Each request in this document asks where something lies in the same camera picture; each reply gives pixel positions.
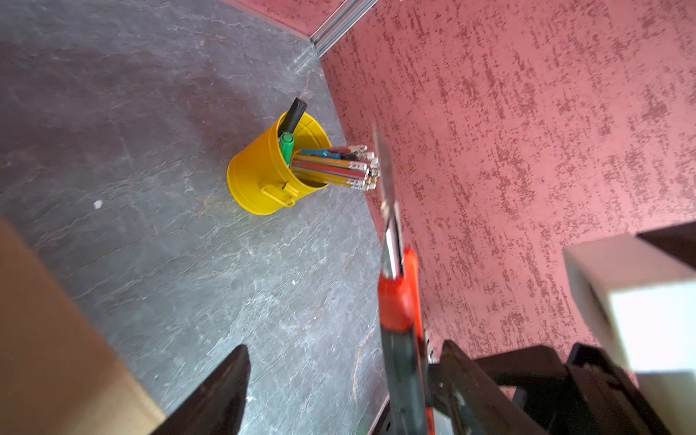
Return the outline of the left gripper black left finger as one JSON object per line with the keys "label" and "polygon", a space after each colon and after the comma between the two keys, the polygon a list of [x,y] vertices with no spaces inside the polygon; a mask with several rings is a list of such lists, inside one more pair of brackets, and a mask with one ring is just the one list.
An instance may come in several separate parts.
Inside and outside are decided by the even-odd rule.
{"label": "left gripper black left finger", "polygon": [[152,435],[238,434],[250,373],[248,348],[240,344]]}

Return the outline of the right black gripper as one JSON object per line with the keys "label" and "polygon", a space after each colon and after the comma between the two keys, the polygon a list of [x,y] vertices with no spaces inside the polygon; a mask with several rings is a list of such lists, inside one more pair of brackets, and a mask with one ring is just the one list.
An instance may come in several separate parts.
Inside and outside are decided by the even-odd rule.
{"label": "right black gripper", "polygon": [[[544,434],[668,433],[625,371],[601,348],[577,343],[562,362],[553,348],[536,345],[473,362]],[[428,383],[436,433],[455,434],[439,362],[430,366]]]}

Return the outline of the brown cardboard express box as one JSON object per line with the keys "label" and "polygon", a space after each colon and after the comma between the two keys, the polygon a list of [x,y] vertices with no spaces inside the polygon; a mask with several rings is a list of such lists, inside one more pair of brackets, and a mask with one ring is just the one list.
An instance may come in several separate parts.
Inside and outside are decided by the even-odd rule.
{"label": "brown cardboard express box", "polygon": [[149,434],[166,419],[104,337],[1,223],[1,431]]}

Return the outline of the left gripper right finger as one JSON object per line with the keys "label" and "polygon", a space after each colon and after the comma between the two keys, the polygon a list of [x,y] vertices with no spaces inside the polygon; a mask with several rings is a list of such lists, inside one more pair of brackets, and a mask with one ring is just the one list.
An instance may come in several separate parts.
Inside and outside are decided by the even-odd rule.
{"label": "left gripper right finger", "polygon": [[455,342],[443,343],[440,376],[455,434],[544,434]]}

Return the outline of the red black utility knife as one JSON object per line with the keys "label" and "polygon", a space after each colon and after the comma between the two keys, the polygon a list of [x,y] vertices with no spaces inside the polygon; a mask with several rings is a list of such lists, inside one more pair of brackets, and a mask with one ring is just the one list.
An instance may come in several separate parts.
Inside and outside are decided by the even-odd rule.
{"label": "red black utility knife", "polygon": [[377,125],[373,125],[373,139],[380,163],[379,191],[384,218],[378,306],[391,424],[396,434],[434,434],[417,256],[403,246],[390,146]]}

